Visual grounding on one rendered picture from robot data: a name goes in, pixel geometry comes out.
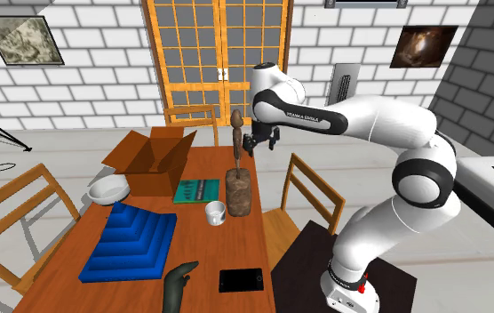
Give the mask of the dark brown wall picture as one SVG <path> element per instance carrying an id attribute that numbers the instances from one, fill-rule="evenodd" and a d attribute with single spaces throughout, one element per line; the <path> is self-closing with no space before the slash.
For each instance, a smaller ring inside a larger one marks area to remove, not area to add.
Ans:
<path id="1" fill-rule="evenodd" d="M 458 26 L 404 26 L 390 68 L 439 68 Z"/>

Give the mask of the teal book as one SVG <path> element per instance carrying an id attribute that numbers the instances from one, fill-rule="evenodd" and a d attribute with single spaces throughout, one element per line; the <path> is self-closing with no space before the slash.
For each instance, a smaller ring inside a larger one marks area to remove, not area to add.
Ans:
<path id="1" fill-rule="evenodd" d="M 219 199 L 219 180 L 183 180 L 179 182 L 174 204 L 210 203 Z"/>

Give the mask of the dark robot stand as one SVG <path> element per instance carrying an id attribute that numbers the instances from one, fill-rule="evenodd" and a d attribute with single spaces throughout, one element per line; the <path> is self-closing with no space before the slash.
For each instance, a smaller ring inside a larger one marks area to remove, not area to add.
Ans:
<path id="1" fill-rule="evenodd" d="M 271 271 L 276 313 L 338 313 L 327 305 L 320 278 L 335 237 L 309 221 Z M 411 313 L 417 279 L 380 258 L 367 269 L 379 297 L 378 313 Z"/>

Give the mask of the brown figure on stone base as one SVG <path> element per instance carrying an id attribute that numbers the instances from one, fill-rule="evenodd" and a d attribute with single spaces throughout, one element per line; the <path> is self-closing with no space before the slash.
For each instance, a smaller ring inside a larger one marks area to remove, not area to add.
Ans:
<path id="1" fill-rule="evenodd" d="M 251 174 L 248 169 L 240 166 L 242 157 L 243 119 L 238 109 L 230 117 L 233 127 L 233 151 L 235 167 L 226 173 L 226 204 L 227 212 L 233 217 L 244 217 L 251 212 Z"/>

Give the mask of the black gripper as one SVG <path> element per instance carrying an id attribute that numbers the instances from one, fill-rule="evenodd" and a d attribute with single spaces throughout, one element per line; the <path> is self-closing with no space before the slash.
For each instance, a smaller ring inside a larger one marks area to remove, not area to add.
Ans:
<path id="1" fill-rule="evenodd" d="M 268 140 L 268 147 L 273 150 L 275 144 L 280 140 L 280 130 L 278 127 L 271 124 L 264 124 L 258 121 L 251 122 L 251 135 L 243 136 L 243 149 L 250 157 L 253 157 L 253 149 L 257 146 L 257 142 Z"/>

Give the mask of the pale sketch wall picture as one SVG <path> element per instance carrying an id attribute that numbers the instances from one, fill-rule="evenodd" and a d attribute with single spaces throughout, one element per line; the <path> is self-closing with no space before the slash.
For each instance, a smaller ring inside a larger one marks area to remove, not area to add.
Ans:
<path id="1" fill-rule="evenodd" d="M 0 56 L 7 66 L 65 64 L 41 15 L 0 15 Z"/>

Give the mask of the black tablet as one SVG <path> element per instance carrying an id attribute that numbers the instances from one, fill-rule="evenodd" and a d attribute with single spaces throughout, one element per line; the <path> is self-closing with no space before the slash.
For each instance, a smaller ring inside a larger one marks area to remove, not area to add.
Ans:
<path id="1" fill-rule="evenodd" d="M 219 272 L 220 293 L 239 293 L 263 290 L 264 281 L 261 268 L 222 269 Z"/>

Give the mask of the open brown cardboard box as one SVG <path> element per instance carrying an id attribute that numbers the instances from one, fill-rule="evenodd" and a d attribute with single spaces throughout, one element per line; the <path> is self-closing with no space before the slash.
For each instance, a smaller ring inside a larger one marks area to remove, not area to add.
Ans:
<path id="1" fill-rule="evenodd" d="M 195 135 L 177 126 L 152 127 L 149 137 L 130 131 L 102 164 L 125 176 L 134 197 L 172 197 Z"/>

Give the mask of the orange framed glass door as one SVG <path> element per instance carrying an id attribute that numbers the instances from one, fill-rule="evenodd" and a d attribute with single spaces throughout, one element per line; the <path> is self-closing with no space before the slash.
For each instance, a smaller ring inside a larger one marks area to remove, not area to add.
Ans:
<path id="1" fill-rule="evenodd" d="M 140 0 L 163 107 L 247 112 L 252 69 L 288 68 L 293 0 Z"/>

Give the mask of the blue stepped pyramid block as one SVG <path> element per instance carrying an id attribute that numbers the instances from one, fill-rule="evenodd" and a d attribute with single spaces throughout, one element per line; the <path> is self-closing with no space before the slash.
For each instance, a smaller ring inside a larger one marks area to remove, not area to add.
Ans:
<path id="1" fill-rule="evenodd" d="M 114 203 L 100 240 L 79 275 L 83 283 L 160 279 L 177 215 Z"/>

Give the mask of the brown wooden table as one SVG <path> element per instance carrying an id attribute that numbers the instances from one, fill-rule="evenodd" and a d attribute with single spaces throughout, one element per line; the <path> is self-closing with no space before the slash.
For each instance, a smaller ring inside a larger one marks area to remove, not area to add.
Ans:
<path id="1" fill-rule="evenodd" d="M 202 204 L 174 205 L 169 197 L 127 197 L 156 213 L 176 213 L 166 270 L 197 261 L 184 288 L 180 313 L 275 313 L 257 177 L 251 176 L 251 212 L 210 225 Z M 91 205 L 13 313 L 161 313 L 163 280 L 84 284 L 78 276 L 99 242 L 110 207 Z M 222 269 L 260 268 L 264 288 L 220 293 Z"/>

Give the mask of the grey wall vent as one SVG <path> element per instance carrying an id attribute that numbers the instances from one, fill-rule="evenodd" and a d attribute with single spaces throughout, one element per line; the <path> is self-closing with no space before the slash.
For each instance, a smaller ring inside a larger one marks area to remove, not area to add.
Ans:
<path id="1" fill-rule="evenodd" d="M 326 9 L 346 9 L 346 8 L 387 8 L 404 9 L 408 0 L 324 0 Z"/>

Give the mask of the grey wall panel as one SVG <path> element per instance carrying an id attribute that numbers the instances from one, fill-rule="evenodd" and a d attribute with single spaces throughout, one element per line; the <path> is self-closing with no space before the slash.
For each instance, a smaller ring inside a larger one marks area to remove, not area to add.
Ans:
<path id="1" fill-rule="evenodd" d="M 341 102 L 355 95 L 360 64 L 336 63 L 332 73 L 327 105 Z"/>

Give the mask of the white mug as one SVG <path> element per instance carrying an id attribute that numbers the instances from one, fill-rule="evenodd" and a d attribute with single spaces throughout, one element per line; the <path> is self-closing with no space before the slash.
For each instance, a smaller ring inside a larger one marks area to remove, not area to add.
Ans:
<path id="1" fill-rule="evenodd" d="M 226 206 L 220 201 L 211 201 L 205 206 L 207 222 L 212 226 L 219 226 L 226 220 Z"/>

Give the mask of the white bowl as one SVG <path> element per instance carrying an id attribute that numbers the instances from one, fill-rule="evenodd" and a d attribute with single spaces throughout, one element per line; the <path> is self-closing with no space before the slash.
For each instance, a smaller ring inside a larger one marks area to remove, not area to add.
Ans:
<path id="1" fill-rule="evenodd" d="M 122 174 L 111 174 L 91 185 L 88 197 L 97 205 L 112 205 L 130 193 L 129 184 Z"/>

